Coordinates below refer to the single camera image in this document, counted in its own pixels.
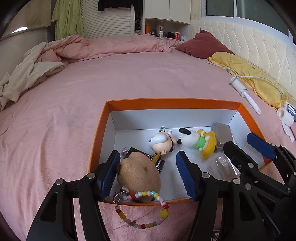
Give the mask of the tan plush keychain toy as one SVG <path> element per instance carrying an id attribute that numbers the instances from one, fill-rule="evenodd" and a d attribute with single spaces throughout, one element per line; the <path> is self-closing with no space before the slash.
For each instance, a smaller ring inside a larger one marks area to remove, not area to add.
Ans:
<path id="1" fill-rule="evenodd" d="M 162 185 L 155 164 L 140 152 L 132 152 L 117 165 L 117 181 L 129 194 L 159 192 Z"/>

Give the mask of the yellow green Snoopy figure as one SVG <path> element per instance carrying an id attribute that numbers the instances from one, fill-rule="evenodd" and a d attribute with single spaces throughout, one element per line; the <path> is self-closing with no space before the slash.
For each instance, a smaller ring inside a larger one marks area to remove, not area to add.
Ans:
<path id="1" fill-rule="evenodd" d="M 177 140 L 179 145 L 184 145 L 189 149 L 198 150 L 202 159 L 208 159 L 216 149 L 216 135 L 213 131 L 206 132 L 203 129 L 197 131 L 187 128 L 179 128 L 180 136 Z"/>

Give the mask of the clear plastic bag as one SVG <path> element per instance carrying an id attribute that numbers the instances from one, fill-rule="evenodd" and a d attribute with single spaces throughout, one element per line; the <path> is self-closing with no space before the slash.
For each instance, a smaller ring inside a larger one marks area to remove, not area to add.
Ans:
<path id="1" fill-rule="evenodd" d="M 225 154 L 214 156 L 207 172 L 218 180 L 231 181 L 234 178 L 240 178 L 240 171 L 231 163 L 230 159 Z"/>

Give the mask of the white toilet paper roll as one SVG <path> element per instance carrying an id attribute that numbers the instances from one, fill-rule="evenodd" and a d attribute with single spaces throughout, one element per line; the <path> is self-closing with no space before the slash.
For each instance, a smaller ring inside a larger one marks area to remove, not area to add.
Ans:
<path id="1" fill-rule="evenodd" d="M 289 136 L 290 141 L 293 143 L 295 141 L 295 137 L 291 129 L 291 126 L 294 123 L 293 117 L 284 108 L 279 108 L 277 110 L 277 116 L 281 121 L 284 132 L 287 136 Z"/>

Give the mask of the black booklet in box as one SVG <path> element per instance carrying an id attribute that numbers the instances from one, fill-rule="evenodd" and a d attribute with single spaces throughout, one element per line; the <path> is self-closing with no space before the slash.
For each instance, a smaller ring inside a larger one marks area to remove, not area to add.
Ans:
<path id="1" fill-rule="evenodd" d="M 151 155 L 151 154 L 142 152 L 142 151 L 140 151 L 140 150 L 138 150 L 136 148 L 131 147 L 128 150 L 128 152 L 126 153 L 125 158 L 128 158 L 130 156 L 130 154 L 133 153 L 133 152 L 140 152 L 140 153 L 144 154 L 146 157 L 148 157 L 150 160 L 153 160 L 153 158 L 155 157 L 155 155 Z M 156 166 L 159 173 L 161 173 L 161 171 L 162 171 L 162 169 L 164 167 L 164 164 L 165 164 L 165 160 L 160 159 L 160 158 L 155 162 L 155 166 Z"/>

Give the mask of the white-haired small figure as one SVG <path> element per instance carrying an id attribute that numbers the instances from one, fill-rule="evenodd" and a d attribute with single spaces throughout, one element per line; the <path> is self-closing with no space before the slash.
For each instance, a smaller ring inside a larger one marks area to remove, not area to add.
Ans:
<path id="1" fill-rule="evenodd" d="M 172 131 L 166 131 L 166 128 L 162 126 L 159 132 L 152 136 L 149 140 L 149 147 L 156 153 L 160 153 L 161 156 L 165 156 L 169 152 L 174 150 L 174 146 L 177 143 L 173 137 Z"/>

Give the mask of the yellow pillow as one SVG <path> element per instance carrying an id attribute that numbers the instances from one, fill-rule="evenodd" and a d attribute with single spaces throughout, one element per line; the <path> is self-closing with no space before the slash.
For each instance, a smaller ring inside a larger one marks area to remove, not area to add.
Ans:
<path id="1" fill-rule="evenodd" d="M 288 94 L 279 83 L 243 58 L 226 52 L 216 52 L 207 60 L 233 76 L 237 75 L 241 82 L 273 108 L 281 108 L 288 101 Z"/>

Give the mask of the orange cardboard box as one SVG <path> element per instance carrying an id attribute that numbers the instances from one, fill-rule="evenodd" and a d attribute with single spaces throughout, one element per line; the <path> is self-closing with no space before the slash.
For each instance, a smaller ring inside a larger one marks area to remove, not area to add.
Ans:
<path id="1" fill-rule="evenodd" d="M 262 132 L 247 108 L 240 102 L 194 98 L 143 98 L 109 100 L 105 103 L 98 122 L 88 165 L 94 171 L 105 163 L 112 151 L 123 158 L 130 148 L 156 154 L 153 146 L 165 140 L 161 149 L 164 166 L 161 170 L 160 191 L 168 203 L 188 200 L 187 192 L 177 170 L 176 154 L 184 151 L 190 161 L 207 171 L 219 155 L 215 151 L 207 159 L 197 149 L 178 144 L 180 128 L 210 132 L 214 123 L 229 126 L 233 141 L 246 152 L 259 167 L 267 163 L 258 151 L 247 143 L 247 135 Z"/>

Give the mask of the white lint roller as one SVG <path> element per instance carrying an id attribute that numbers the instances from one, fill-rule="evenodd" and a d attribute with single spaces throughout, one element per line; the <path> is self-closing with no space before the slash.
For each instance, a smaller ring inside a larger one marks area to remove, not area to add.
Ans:
<path id="1" fill-rule="evenodd" d="M 239 93 L 239 95 L 241 97 L 246 98 L 246 100 L 249 102 L 249 104 L 252 106 L 252 108 L 255 110 L 255 112 L 258 115 L 262 114 L 259 106 L 256 104 L 256 102 L 248 94 L 247 88 L 239 81 L 239 78 L 238 78 L 237 75 L 235 75 L 234 77 L 231 78 L 230 85 Z"/>

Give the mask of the pink duvet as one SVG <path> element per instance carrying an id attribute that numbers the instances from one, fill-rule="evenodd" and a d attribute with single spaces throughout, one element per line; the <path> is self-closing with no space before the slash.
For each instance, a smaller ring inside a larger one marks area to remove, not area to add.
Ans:
<path id="1" fill-rule="evenodd" d="M 165 52 L 170 53 L 177 47 L 179 40 L 163 37 L 158 39 L 147 35 L 132 37 L 100 37 L 86 39 L 79 35 L 71 35 L 60 40 L 41 43 L 43 47 L 38 62 L 79 62 L 115 54 Z"/>

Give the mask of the red soda can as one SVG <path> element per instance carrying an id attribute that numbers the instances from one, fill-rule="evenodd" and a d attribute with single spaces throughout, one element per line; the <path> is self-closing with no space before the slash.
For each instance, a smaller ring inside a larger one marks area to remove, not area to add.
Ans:
<path id="1" fill-rule="evenodd" d="M 180 39 L 180 32 L 174 32 L 174 39 L 179 40 Z"/>

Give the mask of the orange bottle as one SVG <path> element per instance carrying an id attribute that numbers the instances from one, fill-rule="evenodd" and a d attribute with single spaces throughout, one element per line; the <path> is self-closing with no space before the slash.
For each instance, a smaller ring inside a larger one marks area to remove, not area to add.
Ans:
<path id="1" fill-rule="evenodd" d="M 151 34 L 151 26 L 149 23 L 145 24 L 145 33 L 146 34 Z"/>

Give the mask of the green hanging garment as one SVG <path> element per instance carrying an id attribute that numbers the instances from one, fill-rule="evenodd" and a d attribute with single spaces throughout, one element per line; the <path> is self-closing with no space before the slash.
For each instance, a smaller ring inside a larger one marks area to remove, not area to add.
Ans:
<path id="1" fill-rule="evenodd" d="M 55 3 L 51 22 L 55 23 L 55 40 L 71 35 L 84 36 L 83 1 L 58 0 Z"/>

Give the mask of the black hanging garment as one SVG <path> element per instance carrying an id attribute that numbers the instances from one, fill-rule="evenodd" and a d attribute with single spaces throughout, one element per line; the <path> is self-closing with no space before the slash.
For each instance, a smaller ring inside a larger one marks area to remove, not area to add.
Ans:
<path id="1" fill-rule="evenodd" d="M 134 10 L 142 8 L 142 0 L 99 0 L 98 11 L 104 11 L 107 8 L 127 8 L 130 9 L 132 6 Z"/>

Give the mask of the white wall cabinet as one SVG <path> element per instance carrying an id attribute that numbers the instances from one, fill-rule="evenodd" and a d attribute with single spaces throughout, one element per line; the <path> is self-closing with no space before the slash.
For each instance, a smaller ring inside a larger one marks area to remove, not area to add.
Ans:
<path id="1" fill-rule="evenodd" d="M 164 35 L 180 32 L 180 36 L 188 38 L 191 21 L 191 1 L 143 1 L 142 33 L 145 34 L 145 24 L 149 23 L 151 32 L 157 36 L 162 30 Z"/>

